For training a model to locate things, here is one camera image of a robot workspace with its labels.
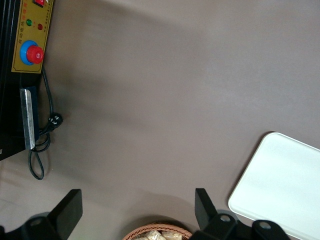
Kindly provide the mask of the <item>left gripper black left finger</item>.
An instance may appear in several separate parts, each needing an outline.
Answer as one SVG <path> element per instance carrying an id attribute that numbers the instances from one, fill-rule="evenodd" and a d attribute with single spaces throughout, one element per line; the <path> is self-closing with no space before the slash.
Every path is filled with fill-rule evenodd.
<path id="1" fill-rule="evenodd" d="M 30 217 L 20 227 L 6 232 L 0 227 L 2 240 L 67 240 L 83 216 L 81 189 L 72 189 L 50 212 Z"/>

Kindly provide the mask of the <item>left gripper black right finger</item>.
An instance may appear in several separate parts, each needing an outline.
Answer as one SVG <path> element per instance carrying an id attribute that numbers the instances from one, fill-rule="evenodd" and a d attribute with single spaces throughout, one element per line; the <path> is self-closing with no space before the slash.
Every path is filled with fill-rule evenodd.
<path id="1" fill-rule="evenodd" d="M 288 240 L 275 222 L 255 220 L 242 223 L 230 211 L 218 211 L 204 188 L 195 189 L 194 212 L 199 226 L 191 240 Z"/>

